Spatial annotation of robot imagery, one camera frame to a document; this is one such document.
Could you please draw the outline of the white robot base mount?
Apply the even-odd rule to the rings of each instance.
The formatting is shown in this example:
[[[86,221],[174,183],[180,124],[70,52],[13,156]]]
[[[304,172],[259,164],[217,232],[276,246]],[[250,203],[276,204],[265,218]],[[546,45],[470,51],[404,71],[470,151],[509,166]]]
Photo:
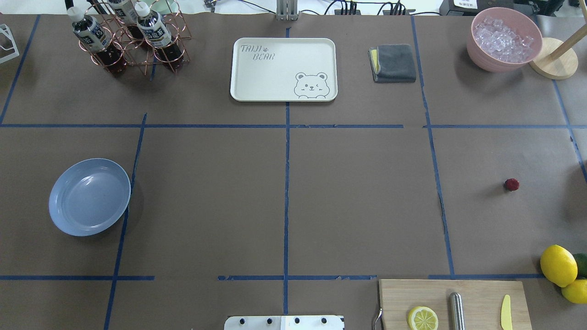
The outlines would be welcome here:
[[[225,330],[344,330],[339,315],[265,315],[227,318]]]

